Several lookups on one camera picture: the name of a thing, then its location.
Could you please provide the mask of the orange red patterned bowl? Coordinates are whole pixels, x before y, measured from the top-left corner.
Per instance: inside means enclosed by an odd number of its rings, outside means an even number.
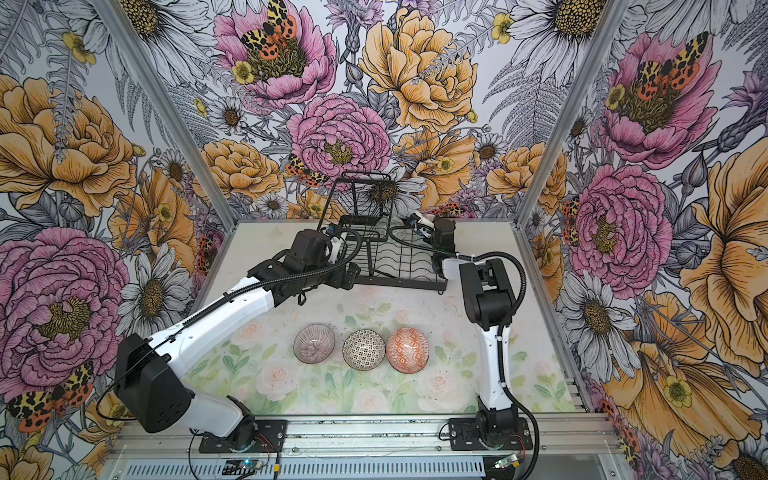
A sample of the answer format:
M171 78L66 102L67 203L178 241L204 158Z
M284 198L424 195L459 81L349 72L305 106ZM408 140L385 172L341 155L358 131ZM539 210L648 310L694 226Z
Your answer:
M402 327L386 343L386 356L390 365L402 374L415 374L428 364L430 355L426 336L418 329Z

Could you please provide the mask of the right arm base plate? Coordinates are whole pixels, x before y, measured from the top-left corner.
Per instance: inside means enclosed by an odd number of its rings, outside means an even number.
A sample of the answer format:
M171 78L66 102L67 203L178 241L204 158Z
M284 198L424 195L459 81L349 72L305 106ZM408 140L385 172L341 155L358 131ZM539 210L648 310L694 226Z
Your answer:
M524 418L515 426L491 429L480 426L476 418L451 418L448 437L453 451L525 451L534 447L532 429Z

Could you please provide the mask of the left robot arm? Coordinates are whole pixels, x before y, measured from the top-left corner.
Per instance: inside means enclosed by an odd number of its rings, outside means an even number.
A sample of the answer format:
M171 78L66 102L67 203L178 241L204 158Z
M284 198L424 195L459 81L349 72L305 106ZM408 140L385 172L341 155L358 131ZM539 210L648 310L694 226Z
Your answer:
M187 318L148 337L137 333L118 347L114 392L149 434L172 427L207 433L243 451L256 439L254 414L240 400L184 383L192 367L256 317L319 286L350 290L361 235L330 225L298 232L290 248L251 268L233 288Z

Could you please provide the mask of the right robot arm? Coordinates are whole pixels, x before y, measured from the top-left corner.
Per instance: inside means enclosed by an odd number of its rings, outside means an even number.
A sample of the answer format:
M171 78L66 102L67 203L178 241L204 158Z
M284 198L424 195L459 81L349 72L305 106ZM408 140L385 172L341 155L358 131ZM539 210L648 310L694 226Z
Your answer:
M448 441L454 451L511 450L536 452L538 423L512 393L509 366L511 326L527 292L524 266L502 251L462 254L455 245L452 219L427 220L411 215L403 225L387 229L393 242L432 255L433 268L443 278L458 273L464 310L479 341L481 367L474 418L448 421Z

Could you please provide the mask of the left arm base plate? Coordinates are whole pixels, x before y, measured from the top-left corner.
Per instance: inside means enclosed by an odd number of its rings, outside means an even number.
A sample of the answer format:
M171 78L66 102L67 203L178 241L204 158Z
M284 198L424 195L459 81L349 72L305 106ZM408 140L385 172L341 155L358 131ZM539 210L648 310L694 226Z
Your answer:
M198 451L201 454L276 454L282 451L287 427L286 420L244 420L227 437L204 433Z

